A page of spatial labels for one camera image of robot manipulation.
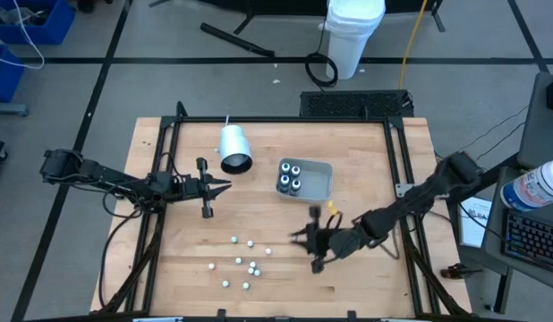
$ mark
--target metal tray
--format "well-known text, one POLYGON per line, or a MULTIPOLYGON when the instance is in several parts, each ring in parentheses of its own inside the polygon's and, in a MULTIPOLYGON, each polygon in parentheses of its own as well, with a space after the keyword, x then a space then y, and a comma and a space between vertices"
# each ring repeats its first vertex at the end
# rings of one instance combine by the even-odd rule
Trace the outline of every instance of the metal tray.
POLYGON ((299 200, 309 203, 319 203, 330 199, 332 194, 332 181, 334 177, 334 169, 331 164, 320 161, 311 161, 297 158, 284 157, 278 163, 276 170, 275 190, 283 199, 299 200), (280 179, 280 166, 283 163, 288 163, 301 168, 301 174, 298 180, 301 181, 301 189, 297 196, 291 196, 288 193, 283 193, 278 189, 278 181, 280 179))

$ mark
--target gray floor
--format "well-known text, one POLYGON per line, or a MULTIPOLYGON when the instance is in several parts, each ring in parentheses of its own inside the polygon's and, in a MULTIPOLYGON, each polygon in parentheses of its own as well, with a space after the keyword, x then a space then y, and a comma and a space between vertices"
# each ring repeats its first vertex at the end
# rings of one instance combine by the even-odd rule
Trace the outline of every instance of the gray floor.
MULTIPOLYGON (((232 30, 243 14, 193 0, 173 0, 154 8, 148 3, 133 1, 116 57, 254 56, 199 30, 203 21, 232 30)), ((541 53, 553 58, 553 0, 517 3, 541 53)), ((40 46, 40 50, 46 57, 104 57, 122 7, 123 0, 112 5, 100 2, 91 15, 78 13, 62 45, 40 46)), ((412 57, 532 58, 507 0, 445 0, 440 15, 447 32, 438 32, 427 16, 412 57)), ((318 45, 319 21, 259 17, 242 37, 274 48, 280 56, 304 56, 318 45)), ((402 56, 414 21, 414 14, 388 15, 364 55, 402 56)), ((12 49, 20 56, 35 56, 27 46, 12 49)), ((0 321, 12 315, 54 200, 56 188, 41 183, 38 175, 43 151, 72 147, 100 67, 47 64, 41 71, 26 71, 14 102, 29 105, 30 116, 0 115, 0 140, 6 141, 10 151, 0 169, 0 321)), ((323 66, 314 69, 322 73, 323 66)), ((397 64, 363 64, 359 69, 364 72, 339 82, 335 89, 397 87, 397 64)), ((534 64, 411 64, 405 87, 413 93, 416 115, 430 122, 436 150, 447 154, 526 106, 537 71, 534 64)), ((277 68, 273 64, 114 64, 83 152, 122 169, 137 117, 172 114, 177 100, 184 102, 191 115, 297 115, 300 94, 306 90, 318 88, 302 64, 279 64, 277 68)), ((524 114, 510 120, 468 151, 478 156, 523 120, 524 114)), ((489 168, 516 152, 521 133, 483 157, 480 164, 489 168)), ((70 192, 26 319, 88 312, 109 221, 98 195, 70 192)), ((477 266, 464 256, 463 261, 477 266)), ((483 308, 495 298, 497 274, 485 270, 467 284, 476 313, 553 321, 553 290, 524 275, 514 277, 505 316, 483 308)))

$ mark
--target black floor mat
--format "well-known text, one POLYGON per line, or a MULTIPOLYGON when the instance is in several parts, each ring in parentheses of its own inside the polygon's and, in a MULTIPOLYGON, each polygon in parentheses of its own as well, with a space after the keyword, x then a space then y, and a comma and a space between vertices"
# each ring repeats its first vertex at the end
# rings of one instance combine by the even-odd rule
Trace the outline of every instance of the black floor mat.
POLYGON ((300 116, 413 116, 406 90, 303 92, 300 116))

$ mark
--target yellow cable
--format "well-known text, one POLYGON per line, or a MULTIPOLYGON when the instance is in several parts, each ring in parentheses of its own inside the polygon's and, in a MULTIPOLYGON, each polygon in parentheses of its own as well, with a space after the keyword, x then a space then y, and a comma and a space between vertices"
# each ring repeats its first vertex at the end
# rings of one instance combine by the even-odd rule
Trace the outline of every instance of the yellow cable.
POLYGON ((423 3, 421 4, 420 14, 418 15, 415 26, 413 26, 412 36, 410 37, 410 41, 408 41, 408 47, 405 49, 404 60, 402 61, 402 70, 400 71, 400 83, 398 84, 398 89, 401 89, 404 85, 405 61, 408 59, 408 55, 410 54, 413 39, 416 37, 416 31, 418 31, 418 26, 420 26, 421 17, 423 17, 423 11, 424 9, 426 9, 427 3, 428 0, 423 0, 423 3))

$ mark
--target bucket lid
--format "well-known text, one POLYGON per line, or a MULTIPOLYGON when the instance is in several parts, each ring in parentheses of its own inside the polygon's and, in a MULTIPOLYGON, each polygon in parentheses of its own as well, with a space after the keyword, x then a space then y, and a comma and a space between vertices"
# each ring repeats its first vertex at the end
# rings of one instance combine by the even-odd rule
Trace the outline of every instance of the bucket lid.
POLYGON ((366 22, 381 18, 386 3, 385 0, 330 0, 328 10, 339 19, 366 22))

